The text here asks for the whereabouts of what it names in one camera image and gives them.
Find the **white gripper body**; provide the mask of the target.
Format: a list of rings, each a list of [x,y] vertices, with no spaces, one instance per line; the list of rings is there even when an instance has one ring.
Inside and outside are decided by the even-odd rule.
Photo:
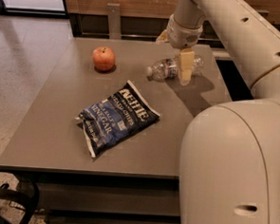
[[[166,32],[167,41],[173,48],[184,49],[197,44],[203,28],[183,28],[175,21],[175,16],[172,15],[168,20]]]

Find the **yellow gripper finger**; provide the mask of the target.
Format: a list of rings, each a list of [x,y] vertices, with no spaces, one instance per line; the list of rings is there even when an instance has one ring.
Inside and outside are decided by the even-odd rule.
[[[191,81],[195,53],[191,47],[179,52],[179,80],[182,85]]]
[[[167,31],[164,30],[161,35],[159,35],[156,39],[156,43],[160,44],[160,43],[166,43],[167,42]]]

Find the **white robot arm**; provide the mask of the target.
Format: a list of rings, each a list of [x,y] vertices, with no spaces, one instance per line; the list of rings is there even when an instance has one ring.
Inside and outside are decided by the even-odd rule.
[[[209,22],[252,99],[199,113],[180,148],[180,224],[280,224],[280,32],[244,0],[178,0],[166,40],[185,56]]]

